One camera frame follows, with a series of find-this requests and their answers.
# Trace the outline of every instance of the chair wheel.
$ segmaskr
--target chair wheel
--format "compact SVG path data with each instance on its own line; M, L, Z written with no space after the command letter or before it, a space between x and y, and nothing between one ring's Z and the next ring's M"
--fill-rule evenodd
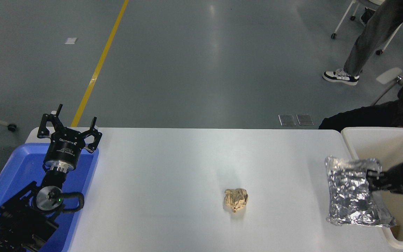
M11 123L11 124L7 125L7 129L11 132L16 131L16 124Z

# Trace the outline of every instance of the yellow floor line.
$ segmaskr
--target yellow floor line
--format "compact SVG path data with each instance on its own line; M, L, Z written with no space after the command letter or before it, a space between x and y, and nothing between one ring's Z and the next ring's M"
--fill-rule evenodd
M97 77L99 76L99 72L102 69L102 65L104 65L104 61L105 61L105 58L107 57L108 50L110 50L110 46L112 45L113 38L115 37L117 28L119 26L120 20L122 19L122 16L125 11L125 7L127 7L127 4L128 4L128 0L125 0L123 2L122 8L120 9L119 15L115 22L115 25L113 26L112 32L110 33L107 43L105 44L104 51L102 52L99 62L97 63L96 69L94 70L93 77L91 77L90 84L88 84L85 94L83 95L82 101L80 102L79 108L77 109L74 119L72 120L71 127L77 127L77 124L80 121L80 117L82 117L83 110L85 109L86 103L88 102L88 99L90 98L91 91L93 91L94 85L96 84Z

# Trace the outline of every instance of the white table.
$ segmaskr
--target white table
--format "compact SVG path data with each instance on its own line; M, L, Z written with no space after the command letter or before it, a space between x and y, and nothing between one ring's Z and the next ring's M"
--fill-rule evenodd
M335 131L99 128L104 135L70 251L397 251L380 228L325 218ZM34 129L27 142L42 142ZM245 188L232 213L224 190Z

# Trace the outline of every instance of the blue plastic tray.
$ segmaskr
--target blue plastic tray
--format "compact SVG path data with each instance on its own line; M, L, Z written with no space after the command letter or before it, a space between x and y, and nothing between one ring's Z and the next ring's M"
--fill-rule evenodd
M13 151L0 174L0 206L30 182L36 181L37 185L41 184L44 177L43 159L48 147L48 143L27 143ZM77 168L69 172L66 178L63 185L64 192L79 191L86 195L98 155L99 150L96 150L93 154L88 153L86 150L82 151ZM65 199L64 203L66 208L73 208L78 204L76 199ZM59 228L40 251L67 251L79 215L80 211L59 215L56 219Z

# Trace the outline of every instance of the gray floor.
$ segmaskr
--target gray floor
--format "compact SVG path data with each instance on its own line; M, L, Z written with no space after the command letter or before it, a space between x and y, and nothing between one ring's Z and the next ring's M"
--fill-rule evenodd
M122 3L0 1L0 119L18 125L0 126L0 171L43 113L63 103L71 124ZM293 128L315 129L369 105L376 76L403 69L403 27L357 86L328 83L363 30L345 19L330 38L348 4L130 0L79 126L279 129L278 114L309 113L315 126Z

